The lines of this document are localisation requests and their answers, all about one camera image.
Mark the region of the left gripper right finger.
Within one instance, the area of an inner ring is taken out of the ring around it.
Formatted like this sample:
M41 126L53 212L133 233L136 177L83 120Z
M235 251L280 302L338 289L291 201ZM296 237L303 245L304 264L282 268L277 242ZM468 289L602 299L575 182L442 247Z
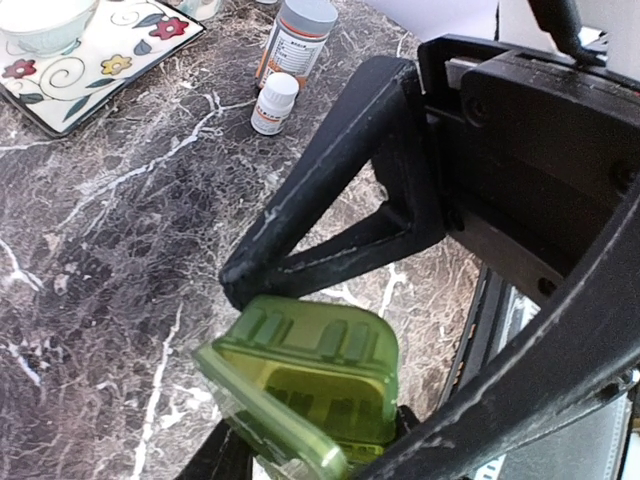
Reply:
M639 361L639 187L534 319L449 402L360 472L457 479L533 439Z

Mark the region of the small white pill bottle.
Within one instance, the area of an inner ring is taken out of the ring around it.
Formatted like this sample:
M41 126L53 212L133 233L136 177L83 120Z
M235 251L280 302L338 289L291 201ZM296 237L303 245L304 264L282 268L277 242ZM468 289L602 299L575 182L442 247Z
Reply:
M269 75L256 100L250 123L259 134L279 134L289 117L297 95L299 83L291 75L277 72Z

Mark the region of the green weekly pill organizer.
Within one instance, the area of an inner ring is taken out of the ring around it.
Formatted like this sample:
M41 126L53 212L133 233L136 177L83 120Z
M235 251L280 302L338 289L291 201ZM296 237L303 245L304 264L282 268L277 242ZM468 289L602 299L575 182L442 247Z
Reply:
M193 359L273 479L349 479L395 440L398 340L368 310L261 295Z

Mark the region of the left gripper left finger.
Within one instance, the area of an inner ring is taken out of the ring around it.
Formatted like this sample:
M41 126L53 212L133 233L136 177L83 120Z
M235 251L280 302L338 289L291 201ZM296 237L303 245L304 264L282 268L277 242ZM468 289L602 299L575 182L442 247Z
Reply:
M222 268L219 281L231 305L241 310L261 294L300 298L439 243L445 226L425 139L415 63L366 60ZM387 200L329 240L295 253L366 163Z

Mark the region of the large grey-capped pill bottle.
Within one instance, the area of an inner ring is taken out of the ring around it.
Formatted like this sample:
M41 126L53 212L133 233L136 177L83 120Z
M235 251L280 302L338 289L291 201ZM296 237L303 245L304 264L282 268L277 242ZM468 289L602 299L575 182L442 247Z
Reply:
M304 88L338 20L330 1L285 0L275 17L256 70L258 88L273 73L293 76Z

